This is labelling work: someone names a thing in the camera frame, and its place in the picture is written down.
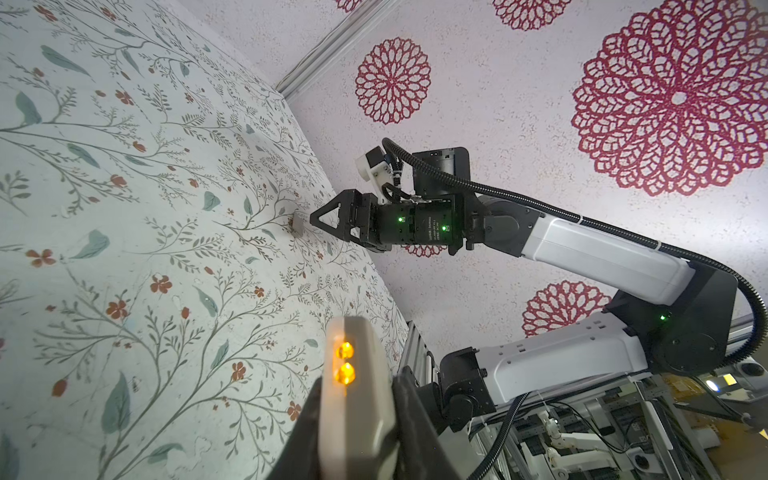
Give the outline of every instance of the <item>floral table surface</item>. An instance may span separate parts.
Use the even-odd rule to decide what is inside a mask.
[[[163,6],[2,2],[0,478],[264,478],[326,324],[406,325],[286,102]]]

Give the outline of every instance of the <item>red mandala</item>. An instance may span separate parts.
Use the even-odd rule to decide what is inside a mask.
[[[430,258],[432,255],[439,255],[440,252],[448,249],[448,247],[441,245],[406,245],[404,248],[411,255],[427,258]]]
[[[493,0],[496,16],[513,30],[538,30],[551,24],[571,0]]]
[[[528,301],[523,312],[523,331],[525,336],[533,336],[571,325],[595,310],[602,310],[610,301],[596,286],[583,282],[550,283]]]
[[[349,13],[354,10],[357,5],[360,5],[360,3],[362,3],[362,0],[336,0],[336,7]]]
[[[619,187],[691,195],[768,157],[768,15],[667,0],[607,36],[574,92],[579,149]]]
[[[422,48],[400,37],[374,47],[357,71],[358,104],[373,121],[383,124],[410,118],[432,83],[432,69]]]

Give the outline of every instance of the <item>yellow light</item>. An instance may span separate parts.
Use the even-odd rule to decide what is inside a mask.
[[[336,372],[336,381],[338,383],[343,383],[344,385],[349,385],[354,382],[355,367],[351,366],[349,362],[342,365],[341,368],[339,368],[339,371]]]
[[[336,356],[340,359],[351,359],[355,355],[355,349],[352,348],[352,343],[344,342],[336,351]]]

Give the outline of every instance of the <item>yellow glowing led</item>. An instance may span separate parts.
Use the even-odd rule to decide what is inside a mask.
[[[336,356],[340,359],[351,359],[355,355],[355,349],[352,348],[352,343],[344,342],[336,351]]]
[[[349,362],[342,365],[336,372],[336,381],[338,383],[343,383],[344,385],[349,385],[350,383],[354,382],[355,367],[351,366]]]

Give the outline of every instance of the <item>speckled wall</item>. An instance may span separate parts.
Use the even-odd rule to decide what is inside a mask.
[[[764,11],[413,0],[292,109],[337,190],[367,189],[353,159],[381,137],[464,146],[473,180],[704,253],[765,293]],[[572,323],[614,294],[483,246],[396,247],[375,262],[438,356]]]
[[[362,0],[179,0],[277,84]]]

